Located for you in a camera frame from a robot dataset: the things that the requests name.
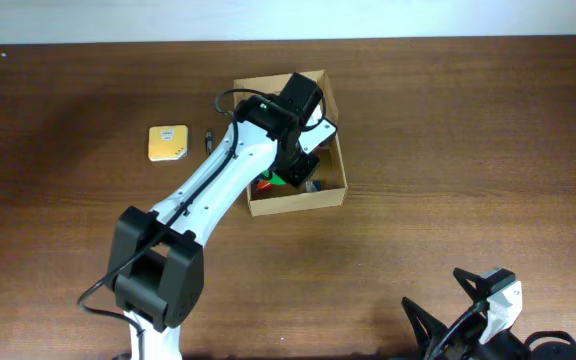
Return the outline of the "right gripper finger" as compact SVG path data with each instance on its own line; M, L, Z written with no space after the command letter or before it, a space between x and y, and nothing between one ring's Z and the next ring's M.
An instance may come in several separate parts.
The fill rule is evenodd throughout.
M453 270L453 276L474 303L488 297L488 283L482 276L460 268Z
M403 297L401 304L415 334L419 357L424 358L444 337L448 328L409 298Z

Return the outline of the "orange black stapler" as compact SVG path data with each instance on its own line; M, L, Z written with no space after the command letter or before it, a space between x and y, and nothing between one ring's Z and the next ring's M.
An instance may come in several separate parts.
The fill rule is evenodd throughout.
M260 180L256 183L255 188L257 192L265 192L271 190L273 184L267 180Z

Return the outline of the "blue white staples box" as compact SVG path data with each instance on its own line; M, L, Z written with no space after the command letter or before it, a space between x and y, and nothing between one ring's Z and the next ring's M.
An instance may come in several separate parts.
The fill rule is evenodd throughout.
M316 193L322 190L322 184L320 181L312 180L305 182L305 191L307 193Z

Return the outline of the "brown cardboard box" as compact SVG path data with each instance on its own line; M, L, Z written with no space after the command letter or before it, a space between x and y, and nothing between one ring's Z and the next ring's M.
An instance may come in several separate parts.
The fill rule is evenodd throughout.
M339 120L339 111L326 70L302 72L302 75L315 81L323 90L326 100L326 118L334 125ZM250 88L266 93L278 94L288 82L291 74L236 79L234 88ZM252 216L271 215L343 204L348 183L338 135L325 146L319 146L314 153L320 158L320 165L309 179L319 182L321 189L307 192L306 186L294 188L290 185L273 185L265 191L257 191L252 183L246 188L246 197Z

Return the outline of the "yellow sticky note pad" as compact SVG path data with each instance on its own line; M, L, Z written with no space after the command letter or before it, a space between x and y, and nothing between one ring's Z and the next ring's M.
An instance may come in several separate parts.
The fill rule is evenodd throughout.
M188 151L186 125L154 126L148 132L148 159L152 162L174 161Z

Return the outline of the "green tape roll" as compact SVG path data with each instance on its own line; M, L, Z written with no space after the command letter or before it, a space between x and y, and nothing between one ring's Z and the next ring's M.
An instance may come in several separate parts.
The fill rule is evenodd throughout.
M259 175L259 178L272 185L283 186L286 182L271 170L266 170Z

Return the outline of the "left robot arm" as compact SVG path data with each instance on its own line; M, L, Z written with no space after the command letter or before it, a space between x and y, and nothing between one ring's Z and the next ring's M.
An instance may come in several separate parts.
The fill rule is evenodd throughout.
M204 286L204 247L227 210L269 173L294 187L314 173L316 146L334 137L322 91L254 91L227 112L223 140L174 193L144 212L119 217L101 279L115 318L130 326L132 359L178 359L181 325Z

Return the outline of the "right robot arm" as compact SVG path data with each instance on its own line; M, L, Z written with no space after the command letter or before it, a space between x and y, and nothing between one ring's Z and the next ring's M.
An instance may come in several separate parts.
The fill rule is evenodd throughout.
M538 331L524 341L512 333L523 310L522 283L497 267L482 275L456 268L453 276L472 305L447 326L404 297L422 360L576 360L576 341L564 331Z

